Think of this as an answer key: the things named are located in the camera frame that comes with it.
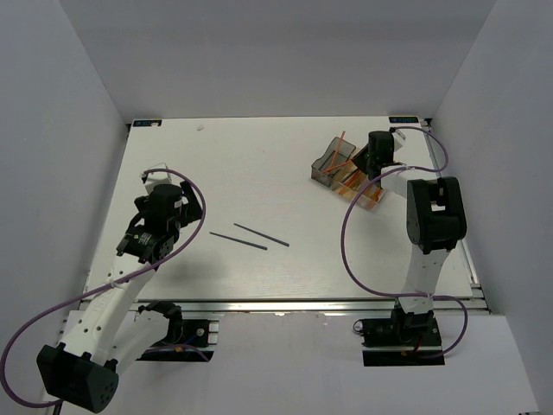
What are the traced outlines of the orange plastic knife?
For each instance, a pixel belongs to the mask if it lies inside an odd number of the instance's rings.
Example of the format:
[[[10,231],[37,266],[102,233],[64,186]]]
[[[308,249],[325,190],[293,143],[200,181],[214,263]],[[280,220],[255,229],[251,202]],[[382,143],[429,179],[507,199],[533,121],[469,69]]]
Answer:
[[[364,173],[357,169],[357,172],[354,173],[346,182],[343,182],[341,185],[341,189],[340,189],[340,192],[343,194],[345,193],[354,183],[356,180],[358,180],[359,178],[363,179],[364,178]]]

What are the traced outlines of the yellow plastic knife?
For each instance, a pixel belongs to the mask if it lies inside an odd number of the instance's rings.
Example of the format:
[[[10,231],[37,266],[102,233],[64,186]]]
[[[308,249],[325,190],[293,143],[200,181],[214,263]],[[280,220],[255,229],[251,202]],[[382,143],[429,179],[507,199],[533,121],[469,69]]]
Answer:
[[[357,172],[357,169],[350,169],[344,173],[343,176],[341,176],[338,179],[338,182],[346,182],[354,173]]]

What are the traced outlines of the orange chopstick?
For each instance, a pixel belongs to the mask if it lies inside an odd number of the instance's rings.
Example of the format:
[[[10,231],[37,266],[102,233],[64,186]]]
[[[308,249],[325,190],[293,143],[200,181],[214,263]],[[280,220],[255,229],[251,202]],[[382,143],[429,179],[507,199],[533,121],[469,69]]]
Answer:
[[[339,141],[336,144],[336,148],[334,149],[334,153],[333,153],[333,156],[331,158],[331,162],[330,162],[329,166],[324,170],[324,173],[329,173],[334,169],[335,160],[336,160],[338,154],[340,153],[340,147],[341,147],[341,144],[344,140],[345,135],[346,135],[346,131],[342,131],[342,133],[340,135],[340,138],[339,138]]]
[[[336,169],[340,169],[340,168],[342,168],[342,167],[348,165],[351,161],[352,161],[352,160],[350,159],[350,160],[345,161],[344,163],[340,163],[340,164],[336,164],[336,165],[334,165],[334,166],[331,166],[331,167],[329,167],[329,168],[323,170],[322,173],[328,174],[328,173],[330,173],[331,171],[334,171],[334,170],[336,170]]]

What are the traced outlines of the blue chopstick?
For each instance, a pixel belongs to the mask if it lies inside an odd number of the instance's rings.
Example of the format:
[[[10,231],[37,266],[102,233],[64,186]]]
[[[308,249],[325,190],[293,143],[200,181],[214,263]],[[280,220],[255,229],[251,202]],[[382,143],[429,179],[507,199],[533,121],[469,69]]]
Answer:
[[[255,235],[257,235],[257,236],[259,236],[259,237],[261,237],[261,238],[267,239],[267,240],[269,240],[269,241],[271,241],[271,242],[274,242],[274,243],[277,243],[277,244],[279,244],[279,245],[281,245],[281,246],[290,247],[290,244],[289,244],[288,242],[283,241],[283,240],[278,239],[278,238],[275,238],[275,237],[273,237],[273,236],[270,236],[270,235],[267,234],[267,233],[259,232],[258,230],[252,229],[252,228],[250,228],[250,227],[246,227],[246,226],[241,225],[241,224],[238,224],[238,223],[233,223],[233,225],[234,225],[235,227],[238,227],[238,228],[240,228],[240,229],[245,230],[246,232],[253,233],[253,234],[255,234]]]
[[[254,242],[250,242],[248,240],[238,239],[238,238],[234,238],[232,236],[228,236],[228,235],[221,234],[221,233],[215,233],[215,232],[209,232],[209,234],[212,235],[212,236],[221,238],[221,239],[230,240],[231,242],[238,243],[238,244],[241,244],[241,245],[244,245],[244,246],[250,246],[250,247],[258,249],[258,250],[268,251],[267,246],[262,246],[262,245],[254,243]]]

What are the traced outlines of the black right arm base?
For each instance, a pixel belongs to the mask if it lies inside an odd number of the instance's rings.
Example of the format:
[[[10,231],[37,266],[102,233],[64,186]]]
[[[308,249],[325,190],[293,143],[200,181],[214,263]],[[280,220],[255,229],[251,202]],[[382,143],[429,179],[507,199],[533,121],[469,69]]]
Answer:
[[[353,333],[361,337],[365,367],[433,367],[444,366],[442,338],[436,319],[428,329],[399,334],[391,318],[358,319]]]

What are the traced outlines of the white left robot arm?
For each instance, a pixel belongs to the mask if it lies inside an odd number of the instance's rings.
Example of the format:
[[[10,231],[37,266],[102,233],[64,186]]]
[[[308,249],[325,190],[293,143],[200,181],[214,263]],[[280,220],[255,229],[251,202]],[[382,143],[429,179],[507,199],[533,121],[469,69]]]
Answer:
[[[174,185],[155,179],[145,188],[116,248],[107,290],[94,296],[57,346],[45,346],[37,356],[48,394],[92,413],[109,405],[120,376],[150,347],[172,346],[183,337],[181,309],[167,301],[140,308],[138,318],[121,327],[140,291],[173,251],[180,230],[203,214],[187,181]]]

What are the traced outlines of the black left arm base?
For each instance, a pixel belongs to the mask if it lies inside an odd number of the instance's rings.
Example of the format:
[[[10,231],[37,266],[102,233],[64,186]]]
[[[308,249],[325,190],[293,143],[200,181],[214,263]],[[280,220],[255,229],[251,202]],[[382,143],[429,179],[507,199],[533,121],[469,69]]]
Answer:
[[[141,305],[137,316],[145,312],[154,312],[167,320],[168,333],[138,361],[209,362],[213,358],[219,335],[218,320],[186,317],[179,305],[167,301]]]

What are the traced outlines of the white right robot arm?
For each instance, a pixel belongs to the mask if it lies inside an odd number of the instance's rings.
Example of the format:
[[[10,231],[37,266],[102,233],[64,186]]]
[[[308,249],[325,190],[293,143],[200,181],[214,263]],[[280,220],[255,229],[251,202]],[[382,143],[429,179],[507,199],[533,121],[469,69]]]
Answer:
[[[391,337],[411,344],[429,329],[433,296],[448,255],[467,233],[461,188],[454,177],[438,177],[436,169],[407,166],[394,159],[398,129],[371,131],[368,144],[354,162],[369,183],[403,197],[406,232],[412,250],[404,287],[391,313]],[[425,178],[425,173],[434,176]]]

